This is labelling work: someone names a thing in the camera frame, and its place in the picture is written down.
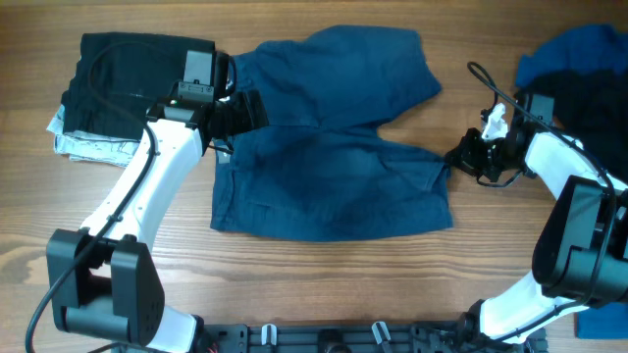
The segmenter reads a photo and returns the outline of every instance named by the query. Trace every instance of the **navy blue cloth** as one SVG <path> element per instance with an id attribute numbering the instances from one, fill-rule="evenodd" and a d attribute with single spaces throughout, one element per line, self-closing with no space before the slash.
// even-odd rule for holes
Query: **navy blue cloth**
<path id="1" fill-rule="evenodd" d="M 415 31 L 335 26 L 263 43 L 235 66 L 271 126 L 217 159 L 211 228 L 339 241 L 452 226 L 443 159 L 376 131 L 441 90 Z"/>
<path id="2" fill-rule="evenodd" d="M 578 313 L 576 335 L 590 339 L 628 338 L 628 306 L 610 303 Z"/>
<path id="3" fill-rule="evenodd" d="M 584 25 L 570 29 L 542 45 L 533 56 L 519 61 L 516 85 L 526 87 L 534 78 L 563 70 L 590 74 L 628 69 L 628 34 L 612 25 Z"/>

